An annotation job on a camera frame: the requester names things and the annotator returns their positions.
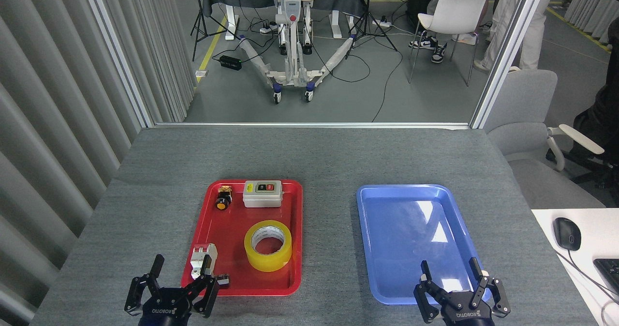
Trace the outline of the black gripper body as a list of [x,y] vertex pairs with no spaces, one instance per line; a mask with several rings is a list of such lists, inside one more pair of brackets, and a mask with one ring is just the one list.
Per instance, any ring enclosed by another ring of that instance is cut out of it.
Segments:
[[490,306],[480,300],[471,305],[473,292],[450,292],[439,297],[443,322],[447,326],[493,326]]
[[185,289],[159,289],[142,305],[140,326],[186,326],[194,296]]

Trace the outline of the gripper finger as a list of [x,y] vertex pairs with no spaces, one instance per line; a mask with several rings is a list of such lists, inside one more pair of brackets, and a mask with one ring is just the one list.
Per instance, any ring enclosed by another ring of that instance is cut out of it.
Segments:
[[150,294],[155,298],[155,302],[160,303],[162,300],[161,289],[157,282],[157,278],[161,273],[164,264],[164,256],[157,254],[153,261],[153,265],[149,273],[141,277],[134,277],[131,281],[130,290],[127,295],[124,310],[132,316],[138,315],[142,310],[142,293],[148,287]]
[[[200,275],[186,286],[187,297],[189,302],[192,302],[192,308],[198,313],[201,313],[205,318],[209,318],[214,308],[215,300],[219,291],[217,279],[212,275],[212,268],[215,260],[211,257],[205,257],[200,268]],[[193,302],[198,297],[201,291],[205,290],[203,299]]]
[[450,301],[450,297],[444,289],[440,288],[432,280],[427,261],[421,262],[421,270],[422,275],[420,277],[420,282],[415,286],[413,295],[420,310],[422,319],[426,324],[431,324],[431,322],[438,317],[439,310],[429,304],[427,295],[431,296],[438,304],[440,304],[440,306],[445,306]]
[[486,271],[482,270],[476,257],[472,257],[469,260],[469,264],[478,282],[473,297],[469,302],[469,307],[473,310],[480,309],[481,302],[483,302],[482,295],[486,289],[489,289],[494,300],[494,306],[491,309],[492,313],[499,318],[506,317],[511,312],[511,307],[509,306],[502,282],[498,278],[489,276]]

